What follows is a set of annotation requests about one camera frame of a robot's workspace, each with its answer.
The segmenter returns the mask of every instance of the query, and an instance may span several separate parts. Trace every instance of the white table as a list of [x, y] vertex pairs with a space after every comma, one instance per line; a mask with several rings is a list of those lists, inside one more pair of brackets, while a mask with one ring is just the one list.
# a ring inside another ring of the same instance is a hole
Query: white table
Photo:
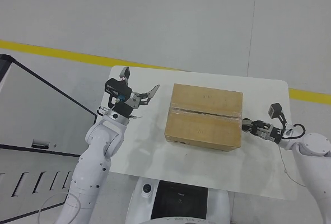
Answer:
[[[119, 78], [115, 66], [109, 78]], [[288, 86], [284, 81], [181, 71], [130, 67], [129, 86], [144, 93], [160, 88], [149, 105], [133, 111], [123, 145], [112, 158], [110, 171], [183, 184], [223, 189], [278, 199], [297, 198], [297, 186], [284, 173], [277, 145], [249, 133], [242, 146], [231, 152], [170, 143], [164, 131], [174, 83], [243, 92], [243, 118], [263, 120], [281, 127], [267, 114], [279, 102], [291, 122]], [[108, 105], [104, 94], [101, 105]], [[292, 152], [282, 151], [289, 174], [298, 179]]]

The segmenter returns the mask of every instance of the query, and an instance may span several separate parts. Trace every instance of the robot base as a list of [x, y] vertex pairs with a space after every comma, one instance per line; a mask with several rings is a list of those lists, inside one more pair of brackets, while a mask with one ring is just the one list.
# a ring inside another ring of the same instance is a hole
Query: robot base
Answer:
[[206, 219], [210, 223], [230, 223], [229, 195], [225, 190], [139, 178], [125, 224], [175, 216]]

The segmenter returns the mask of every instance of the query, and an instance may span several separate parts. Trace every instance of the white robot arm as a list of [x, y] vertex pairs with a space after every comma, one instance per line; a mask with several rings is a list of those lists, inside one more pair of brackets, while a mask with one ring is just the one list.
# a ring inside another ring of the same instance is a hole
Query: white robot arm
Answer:
[[146, 94], [133, 92], [128, 87], [129, 67], [120, 74], [120, 81], [113, 78], [106, 82], [105, 91], [110, 94], [108, 106], [111, 110], [100, 108], [102, 120], [93, 125], [86, 134], [88, 149], [80, 156], [74, 170], [69, 188], [70, 194], [56, 221], [56, 224], [87, 224], [91, 218], [100, 187], [107, 178], [111, 166], [111, 157], [123, 143], [124, 132], [131, 113], [140, 105], [147, 105], [159, 88], [155, 86]]
[[[270, 107], [271, 118], [279, 118], [283, 128], [257, 120], [243, 120], [243, 131], [278, 144], [280, 148], [291, 150], [305, 186], [315, 198], [323, 222], [331, 224], [331, 143], [321, 134], [308, 133], [301, 124], [286, 123], [280, 104]], [[301, 126], [303, 132], [295, 131]]]

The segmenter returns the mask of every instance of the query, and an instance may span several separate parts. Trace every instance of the black cable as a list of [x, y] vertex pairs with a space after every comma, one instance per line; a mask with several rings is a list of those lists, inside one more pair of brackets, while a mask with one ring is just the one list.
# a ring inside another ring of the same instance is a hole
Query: black cable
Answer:
[[299, 136], [295, 136], [295, 137], [288, 137], [288, 138], [284, 138], [284, 137], [282, 137], [282, 139], [298, 139], [298, 138], [301, 138], [302, 136], [305, 135], [305, 133], [306, 133], [306, 128], [305, 128], [305, 126], [303, 126], [302, 124], [294, 124], [293, 126], [294, 126], [294, 127], [296, 127], [296, 126], [300, 126], [300, 127], [302, 128], [302, 130], [303, 130], [302, 134], [300, 134]]

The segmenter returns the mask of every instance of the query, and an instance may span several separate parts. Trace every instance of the box lid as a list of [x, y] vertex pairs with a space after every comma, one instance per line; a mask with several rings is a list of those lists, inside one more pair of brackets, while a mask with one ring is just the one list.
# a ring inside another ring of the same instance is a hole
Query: box lid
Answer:
[[174, 84], [170, 107], [241, 118], [243, 93]]

